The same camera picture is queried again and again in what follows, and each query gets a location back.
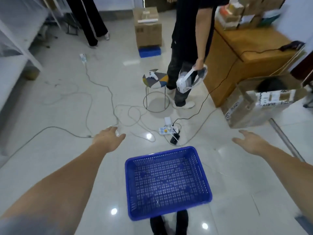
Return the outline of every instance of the black shoe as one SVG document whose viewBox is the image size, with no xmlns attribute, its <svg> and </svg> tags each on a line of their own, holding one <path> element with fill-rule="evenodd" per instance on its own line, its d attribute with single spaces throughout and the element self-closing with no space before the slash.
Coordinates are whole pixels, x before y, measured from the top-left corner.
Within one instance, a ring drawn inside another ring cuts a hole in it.
<svg viewBox="0 0 313 235">
<path fill-rule="evenodd" d="M 161 216 L 150 218 L 150 225 L 154 235 L 167 235 Z"/>
<path fill-rule="evenodd" d="M 177 212 L 176 233 L 175 235 L 186 235 L 188 228 L 188 212 L 182 210 Z"/>
</svg>

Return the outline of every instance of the forearm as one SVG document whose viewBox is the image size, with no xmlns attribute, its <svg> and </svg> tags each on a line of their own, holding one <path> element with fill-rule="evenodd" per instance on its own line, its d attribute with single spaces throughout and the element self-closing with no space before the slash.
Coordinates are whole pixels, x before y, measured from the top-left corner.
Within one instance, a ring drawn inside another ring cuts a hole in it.
<svg viewBox="0 0 313 235">
<path fill-rule="evenodd" d="M 212 21 L 212 8 L 199 9 L 196 17 L 198 59 L 204 60 Z"/>
<path fill-rule="evenodd" d="M 272 145 L 260 156 L 268 162 L 302 213 L 313 222 L 313 166 Z"/>
<path fill-rule="evenodd" d="M 92 145 L 79 157 L 35 184 L 1 218 L 45 218 L 74 234 L 88 202 L 105 149 Z"/>
</svg>

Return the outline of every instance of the black shirt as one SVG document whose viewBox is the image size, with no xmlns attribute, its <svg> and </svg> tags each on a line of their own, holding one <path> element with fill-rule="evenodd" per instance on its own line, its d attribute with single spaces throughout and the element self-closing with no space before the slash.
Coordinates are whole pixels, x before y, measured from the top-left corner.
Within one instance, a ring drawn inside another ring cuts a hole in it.
<svg viewBox="0 0 313 235">
<path fill-rule="evenodd" d="M 205 51 L 208 55 L 214 31 L 214 16 L 217 6 L 226 5 L 229 0 L 178 0 L 176 23 L 172 35 L 172 48 L 183 61 L 195 63 L 198 59 L 196 44 L 196 17 L 198 9 L 213 8 L 211 31 Z"/>
</svg>

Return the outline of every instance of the blue plastic crate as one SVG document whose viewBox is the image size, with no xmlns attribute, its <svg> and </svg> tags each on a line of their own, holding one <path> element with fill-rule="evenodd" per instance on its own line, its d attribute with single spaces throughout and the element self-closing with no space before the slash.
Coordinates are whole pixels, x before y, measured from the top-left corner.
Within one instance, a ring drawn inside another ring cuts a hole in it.
<svg viewBox="0 0 313 235">
<path fill-rule="evenodd" d="M 141 58 L 161 55 L 161 48 L 159 46 L 143 47 L 138 49 L 138 51 Z"/>
<path fill-rule="evenodd" d="M 141 220 L 212 201 L 197 150 L 184 147 L 125 162 L 128 215 Z"/>
</svg>

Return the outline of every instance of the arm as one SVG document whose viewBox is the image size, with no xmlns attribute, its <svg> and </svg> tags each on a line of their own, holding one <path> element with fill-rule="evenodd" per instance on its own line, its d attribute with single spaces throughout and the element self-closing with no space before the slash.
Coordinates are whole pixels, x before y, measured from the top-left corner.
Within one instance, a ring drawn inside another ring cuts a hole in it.
<svg viewBox="0 0 313 235">
<path fill-rule="evenodd" d="M 196 17 L 196 42 L 198 50 L 198 59 L 195 70 L 203 68 L 205 49 L 211 28 L 213 8 L 199 9 Z"/>
<path fill-rule="evenodd" d="M 83 154 L 35 184 L 1 219 L 44 218 L 61 234 L 74 234 L 105 154 L 114 151 L 125 138 L 125 134 L 116 137 L 116 129 L 102 130 Z"/>
<path fill-rule="evenodd" d="M 245 139 L 233 138 L 233 142 L 248 153 L 262 157 L 273 169 L 302 213 L 313 222 L 313 166 L 270 145 L 259 135 L 245 130 L 239 132 Z"/>
</svg>

